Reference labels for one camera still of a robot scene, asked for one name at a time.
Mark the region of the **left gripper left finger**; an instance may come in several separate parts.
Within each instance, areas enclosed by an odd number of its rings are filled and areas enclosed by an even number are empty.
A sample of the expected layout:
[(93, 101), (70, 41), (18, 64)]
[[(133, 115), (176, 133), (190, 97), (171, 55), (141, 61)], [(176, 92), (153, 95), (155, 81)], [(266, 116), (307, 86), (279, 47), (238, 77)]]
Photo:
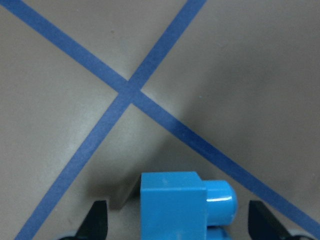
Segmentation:
[(108, 235), (108, 207), (106, 200), (95, 201), (78, 228), (76, 240), (105, 240)]

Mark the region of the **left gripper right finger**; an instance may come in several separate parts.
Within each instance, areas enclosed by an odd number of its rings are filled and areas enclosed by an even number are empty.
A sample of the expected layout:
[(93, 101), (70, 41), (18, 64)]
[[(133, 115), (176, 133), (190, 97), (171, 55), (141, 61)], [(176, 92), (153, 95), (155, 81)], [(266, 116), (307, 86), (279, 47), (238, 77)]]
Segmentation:
[(259, 200), (249, 201), (248, 233), (252, 240), (297, 240)]

